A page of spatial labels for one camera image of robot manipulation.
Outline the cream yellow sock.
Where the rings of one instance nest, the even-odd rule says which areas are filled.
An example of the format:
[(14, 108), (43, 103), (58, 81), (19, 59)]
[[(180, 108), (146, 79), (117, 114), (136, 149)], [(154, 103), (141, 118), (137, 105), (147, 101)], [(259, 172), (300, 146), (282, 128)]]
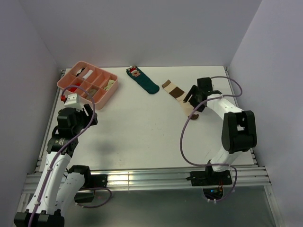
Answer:
[(108, 81), (107, 85), (103, 89), (108, 91), (113, 86), (114, 83), (115, 83), (115, 80), (110, 79)]

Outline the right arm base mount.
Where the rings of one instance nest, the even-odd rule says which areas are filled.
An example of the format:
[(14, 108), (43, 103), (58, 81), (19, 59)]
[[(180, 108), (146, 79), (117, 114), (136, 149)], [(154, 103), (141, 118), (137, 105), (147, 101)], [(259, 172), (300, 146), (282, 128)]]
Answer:
[(223, 197), (223, 186), (232, 185), (232, 177), (229, 170), (215, 172), (211, 166), (207, 166), (204, 171), (192, 171), (186, 178), (191, 182), (191, 186), (212, 186), (204, 188), (204, 196), (211, 201), (219, 200)]

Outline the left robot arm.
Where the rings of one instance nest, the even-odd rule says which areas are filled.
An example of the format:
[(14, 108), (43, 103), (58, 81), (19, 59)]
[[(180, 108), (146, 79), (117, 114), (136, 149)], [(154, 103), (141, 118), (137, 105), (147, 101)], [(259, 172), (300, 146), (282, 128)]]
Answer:
[(92, 184), (88, 166), (72, 166), (65, 183), (61, 183), (67, 165), (71, 161), (78, 138), (90, 126), (97, 125), (95, 106), (68, 105), (58, 112), (57, 125), (47, 143), (45, 167), (24, 212), (14, 218), (17, 227), (63, 227), (64, 210), (80, 188)]

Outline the striped beige brown sock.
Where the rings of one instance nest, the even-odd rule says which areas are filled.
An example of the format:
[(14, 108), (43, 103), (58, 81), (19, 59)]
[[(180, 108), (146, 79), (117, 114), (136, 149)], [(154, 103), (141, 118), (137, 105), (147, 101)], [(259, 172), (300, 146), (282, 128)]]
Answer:
[(172, 83), (170, 80), (164, 82), (161, 87), (174, 99), (177, 100), (185, 115), (189, 117), (193, 112), (194, 107), (189, 102), (184, 102), (184, 98), (186, 97), (187, 93)]

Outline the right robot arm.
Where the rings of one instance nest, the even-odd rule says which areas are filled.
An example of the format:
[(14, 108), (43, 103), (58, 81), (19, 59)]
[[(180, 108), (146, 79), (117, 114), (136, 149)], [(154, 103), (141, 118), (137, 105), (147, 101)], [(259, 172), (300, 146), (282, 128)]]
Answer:
[(243, 110), (230, 102), (227, 97), (240, 97), (243, 93), (238, 82), (233, 81), (240, 90), (238, 95), (223, 94), (213, 88), (212, 79), (206, 77), (197, 79), (184, 102), (189, 102), (194, 110), (190, 113), (180, 136), (180, 151), (184, 155), (182, 141), (186, 126), (196, 111), (202, 112), (205, 108), (214, 111), (223, 121), (221, 143), (218, 153), (208, 161), (210, 170), (205, 172), (205, 180), (209, 184), (216, 184), (222, 177), (221, 172), (228, 170), (241, 153), (249, 151), (257, 144), (255, 115), (250, 110)]

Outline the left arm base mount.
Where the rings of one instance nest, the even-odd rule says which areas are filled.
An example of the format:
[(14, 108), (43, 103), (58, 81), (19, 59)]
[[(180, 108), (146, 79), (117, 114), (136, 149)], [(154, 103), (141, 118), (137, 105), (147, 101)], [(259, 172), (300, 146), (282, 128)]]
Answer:
[(80, 191), (75, 195), (74, 201), (76, 203), (92, 202), (95, 196), (95, 191), (89, 190), (89, 188), (99, 187), (107, 187), (107, 175), (91, 175), (88, 182), (84, 183)]

